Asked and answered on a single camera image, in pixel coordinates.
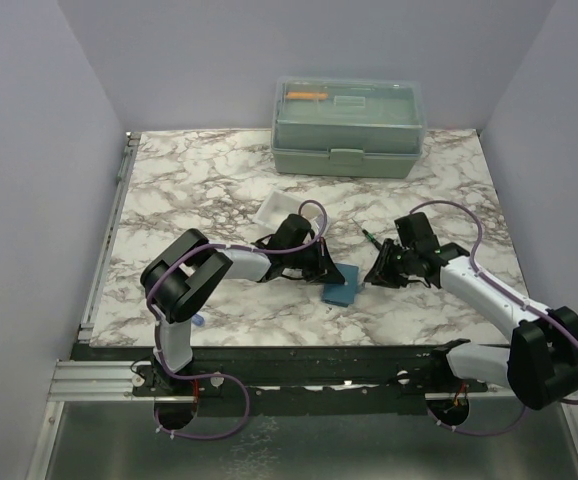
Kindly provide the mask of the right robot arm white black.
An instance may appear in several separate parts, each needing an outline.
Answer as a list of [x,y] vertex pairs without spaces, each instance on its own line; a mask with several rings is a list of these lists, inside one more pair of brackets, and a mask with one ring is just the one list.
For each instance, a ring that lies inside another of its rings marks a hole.
[[423,283],[442,289],[488,320],[508,340],[506,347],[456,340],[438,348],[429,379],[449,392],[465,379],[509,388],[532,410],[569,400],[578,391],[578,314],[551,308],[520,294],[491,275],[473,252],[441,244],[427,216],[395,221],[399,238],[387,238],[365,280],[405,288]]

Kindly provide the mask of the blue leather card holder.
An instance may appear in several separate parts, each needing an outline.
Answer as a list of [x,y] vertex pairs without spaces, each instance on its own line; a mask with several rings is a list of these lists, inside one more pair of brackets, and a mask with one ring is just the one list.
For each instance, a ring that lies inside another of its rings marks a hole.
[[358,266],[344,263],[335,264],[344,277],[343,284],[326,283],[321,294],[321,301],[328,305],[349,307],[361,290],[360,269]]

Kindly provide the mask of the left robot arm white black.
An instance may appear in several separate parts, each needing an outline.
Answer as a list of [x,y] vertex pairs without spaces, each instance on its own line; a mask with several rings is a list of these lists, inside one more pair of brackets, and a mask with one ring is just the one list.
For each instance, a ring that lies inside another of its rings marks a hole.
[[183,393],[205,374],[191,374],[192,318],[224,279],[266,283],[298,270],[298,279],[321,285],[343,285],[326,240],[311,222],[289,214],[275,233],[251,246],[216,244],[189,229],[142,272],[146,306],[156,319],[152,372],[139,373],[143,386],[161,387],[170,395]]

